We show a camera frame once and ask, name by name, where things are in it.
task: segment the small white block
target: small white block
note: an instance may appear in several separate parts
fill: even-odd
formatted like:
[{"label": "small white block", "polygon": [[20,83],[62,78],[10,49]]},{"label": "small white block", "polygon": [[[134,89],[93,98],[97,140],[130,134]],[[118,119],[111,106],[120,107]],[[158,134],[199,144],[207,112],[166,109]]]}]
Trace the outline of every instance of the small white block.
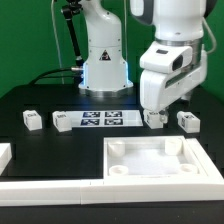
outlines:
[{"label": "small white block", "polygon": [[160,114],[154,113],[149,110],[144,110],[144,121],[151,129],[163,128],[163,122],[161,122]]},{"label": "small white block", "polygon": [[11,146],[9,143],[0,144],[0,175],[12,158]]},{"label": "small white block", "polygon": [[30,131],[42,129],[41,116],[35,110],[26,110],[23,112],[24,124]]},{"label": "small white block", "polygon": [[169,156],[177,156],[182,151],[182,140],[179,138],[167,138],[165,140],[165,153]]},{"label": "small white block", "polygon": [[108,142],[108,154],[111,157],[122,157],[125,155],[125,142],[121,140]]},{"label": "small white block", "polygon": [[187,133],[200,132],[201,121],[190,112],[177,113],[178,125]]},{"label": "small white block", "polygon": [[72,130],[71,119],[65,112],[55,111],[53,113],[53,123],[59,132]]}]

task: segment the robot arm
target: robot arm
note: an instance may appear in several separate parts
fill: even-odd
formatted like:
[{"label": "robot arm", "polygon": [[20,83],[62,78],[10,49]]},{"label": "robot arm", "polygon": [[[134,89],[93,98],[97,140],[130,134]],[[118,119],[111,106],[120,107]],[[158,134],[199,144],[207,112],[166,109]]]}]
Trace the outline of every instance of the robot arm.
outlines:
[{"label": "robot arm", "polygon": [[132,14],[140,22],[156,27],[155,41],[140,59],[144,69],[140,100],[143,108],[159,112],[205,80],[207,54],[202,49],[202,19],[214,4],[207,7],[206,0],[130,3]]},{"label": "robot arm", "polygon": [[[128,80],[127,62],[122,57],[120,19],[105,10],[101,6],[101,0],[67,0],[67,2],[69,6],[63,9],[67,23],[71,21],[73,15],[79,14],[82,10],[88,32],[89,54],[83,64],[80,92],[95,97],[115,97],[129,93],[133,83]],[[73,42],[77,42],[74,28],[70,29],[71,36],[74,34]],[[78,51],[75,47],[74,49],[78,56],[79,49]]]}]

